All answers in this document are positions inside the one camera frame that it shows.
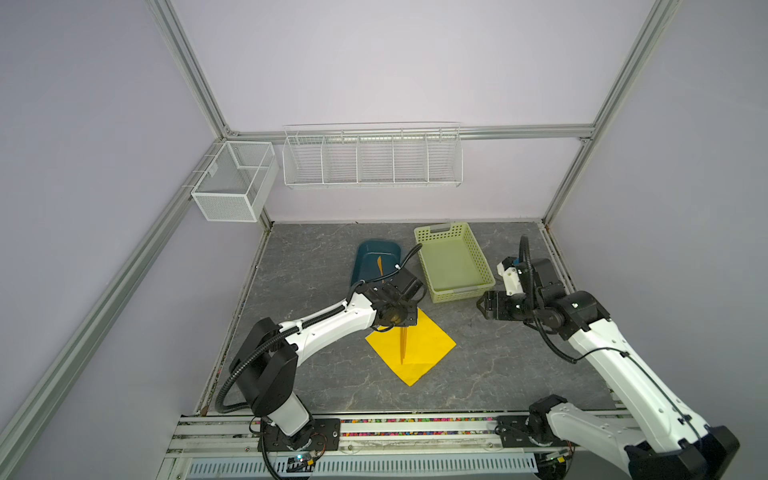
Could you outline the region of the orange plastic fork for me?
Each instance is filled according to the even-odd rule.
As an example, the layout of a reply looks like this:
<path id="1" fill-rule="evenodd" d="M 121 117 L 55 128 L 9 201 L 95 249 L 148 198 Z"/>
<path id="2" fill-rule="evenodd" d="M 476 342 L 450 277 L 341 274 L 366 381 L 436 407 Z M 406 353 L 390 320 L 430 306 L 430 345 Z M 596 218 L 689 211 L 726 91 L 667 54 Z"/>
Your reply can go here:
<path id="1" fill-rule="evenodd" d="M 400 364 L 404 364 L 407 358 L 408 330 L 408 327 L 402 327 L 400 330 Z"/>

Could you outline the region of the yellow paper napkin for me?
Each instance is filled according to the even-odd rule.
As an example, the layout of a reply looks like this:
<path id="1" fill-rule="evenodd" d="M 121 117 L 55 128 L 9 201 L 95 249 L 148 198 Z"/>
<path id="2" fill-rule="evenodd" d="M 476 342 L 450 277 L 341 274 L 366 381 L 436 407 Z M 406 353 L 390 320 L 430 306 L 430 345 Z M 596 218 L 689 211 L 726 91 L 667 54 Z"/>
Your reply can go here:
<path id="1" fill-rule="evenodd" d="M 366 341 L 388 368 L 405 385 L 412 387 L 443 360 L 456 343 L 421 309 L 418 310 L 417 325 L 408 328 L 407 358 L 404 364 L 400 364 L 398 359 L 400 328 L 371 333 Z"/>

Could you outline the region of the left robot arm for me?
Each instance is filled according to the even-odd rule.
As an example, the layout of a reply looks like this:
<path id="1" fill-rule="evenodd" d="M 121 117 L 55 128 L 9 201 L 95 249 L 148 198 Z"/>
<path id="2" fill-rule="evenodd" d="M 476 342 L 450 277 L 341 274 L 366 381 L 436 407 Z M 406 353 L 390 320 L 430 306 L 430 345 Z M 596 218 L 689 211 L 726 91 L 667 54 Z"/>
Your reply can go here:
<path id="1" fill-rule="evenodd" d="M 215 397 L 220 414 L 248 409 L 275 426 L 293 450 L 317 432 L 315 420 L 295 392 L 298 367 L 311 356 L 353 333 L 387 333 L 417 324 L 417 293 L 423 282 L 406 265 L 422 249 L 416 244 L 395 269 L 355 282 L 346 297 L 318 312 L 276 323 L 266 317 L 251 329 L 230 363 Z"/>

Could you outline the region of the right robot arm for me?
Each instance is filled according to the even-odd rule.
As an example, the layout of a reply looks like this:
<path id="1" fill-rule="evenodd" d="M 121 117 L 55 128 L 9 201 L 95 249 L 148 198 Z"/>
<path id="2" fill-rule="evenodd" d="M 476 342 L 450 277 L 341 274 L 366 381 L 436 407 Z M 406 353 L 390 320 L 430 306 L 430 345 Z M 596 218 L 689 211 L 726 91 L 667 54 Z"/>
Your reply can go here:
<path id="1" fill-rule="evenodd" d="M 588 362 L 629 410 L 637 426 L 624 428 L 551 394 L 532 403 L 525 421 L 500 419 L 501 438 L 513 433 L 539 447 L 577 445 L 632 479 L 720 479 L 740 442 L 687 406 L 631 347 L 604 306 L 587 291 L 566 291 L 552 262 L 535 259 L 528 237 L 518 254 L 498 266 L 501 291 L 477 303 L 487 319 L 535 330 L 560 359 Z"/>

